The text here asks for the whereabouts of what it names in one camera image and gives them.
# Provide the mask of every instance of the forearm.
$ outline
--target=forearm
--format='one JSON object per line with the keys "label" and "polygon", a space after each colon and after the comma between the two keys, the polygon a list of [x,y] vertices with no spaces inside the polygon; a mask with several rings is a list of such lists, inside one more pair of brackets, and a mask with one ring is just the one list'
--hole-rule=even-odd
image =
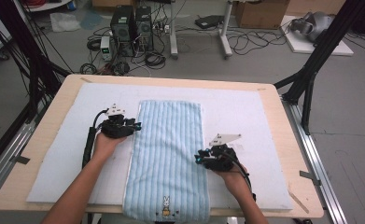
{"label": "forearm", "polygon": [[241,210],[246,218],[246,224],[267,224],[267,219],[264,217],[257,204],[252,198],[252,195],[245,195],[241,198],[236,198],[240,204]]}
{"label": "forearm", "polygon": [[80,223],[104,163],[100,160],[89,161],[42,223]]}

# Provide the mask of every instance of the hand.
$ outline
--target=hand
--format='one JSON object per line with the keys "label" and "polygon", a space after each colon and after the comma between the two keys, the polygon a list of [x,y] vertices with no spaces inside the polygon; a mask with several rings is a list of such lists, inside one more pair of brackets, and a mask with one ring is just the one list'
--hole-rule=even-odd
{"label": "hand", "polygon": [[232,169],[228,172],[215,172],[217,175],[223,178],[225,181],[226,188],[228,191],[237,199],[237,201],[241,198],[244,198],[246,195],[251,196],[251,191],[244,179],[243,175],[240,173],[240,170],[236,165],[232,167]]}
{"label": "hand", "polygon": [[105,162],[115,151],[116,146],[124,141],[127,137],[109,138],[103,133],[98,133],[95,139],[94,154],[92,160],[99,160]]}

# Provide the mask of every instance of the plastic bag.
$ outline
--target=plastic bag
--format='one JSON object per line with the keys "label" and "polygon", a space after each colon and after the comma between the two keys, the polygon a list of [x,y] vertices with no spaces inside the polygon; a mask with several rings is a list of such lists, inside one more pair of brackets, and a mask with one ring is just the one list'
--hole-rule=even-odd
{"label": "plastic bag", "polygon": [[75,31],[80,29],[79,22],[74,15],[51,13],[50,20],[53,32]]}

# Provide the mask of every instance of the desk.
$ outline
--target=desk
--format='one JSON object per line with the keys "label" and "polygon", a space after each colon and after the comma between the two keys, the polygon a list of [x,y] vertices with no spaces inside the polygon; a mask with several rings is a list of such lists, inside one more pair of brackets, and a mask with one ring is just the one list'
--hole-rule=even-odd
{"label": "desk", "polygon": [[[0,210],[48,211],[51,203],[27,203],[25,200],[35,181],[41,162],[46,155],[65,115],[73,104],[83,83],[115,83],[125,85],[192,87],[257,91],[263,103],[274,144],[279,155],[293,210],[265,212],[266,217],[322,217],[322,205],[310,179],[300,177],[299,171],[307,172],[295,135],[288,122],[275,87],[271,84],[203,81],[186,79],[146,77],[100,77],[71,75],[67,77],[47,113],[41,120],[30,142],[22,152],[31,160],[26,164],[16,163],[4,186],[0,189]],[[121,205],[90,205],[88,212],[121,213]],[[211,216],[238,216],[239,209],[211,209]]]}
{"label": "desk", "polygon": [[[219,37],[220,41],[222,43],[222,47],[225,50],[225,59],[232,56],[232,49],[229,44],[229,40],[226,36],[226,32],[228,30],[229,25],[229,18],[232,14],[232,1],[234,0],[228,0],[226,3],[226,11],[225,11],[225,17],[223,20],[223,28],[219,30]],[[178,58],[178,47],[176,45],[176,33],[175,33],[175,18],[177,15],[174,15],[175,13],[175,0],[171,0],[171,24],[170,24],[170,48],[171,48],[171,56],[174,59]]]}

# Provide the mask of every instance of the embroidered logo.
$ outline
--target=embroidered logo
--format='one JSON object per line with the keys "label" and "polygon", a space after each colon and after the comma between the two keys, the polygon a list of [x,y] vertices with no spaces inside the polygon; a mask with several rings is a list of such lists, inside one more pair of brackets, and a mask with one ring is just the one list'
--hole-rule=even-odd
{"label": "embroidered logo", "polygon": [[162,202],[163,208],[162,208],[162,215],[164,217],[169,217],[170,216],[170,196],[167,197],[163,197],[163,202]]}

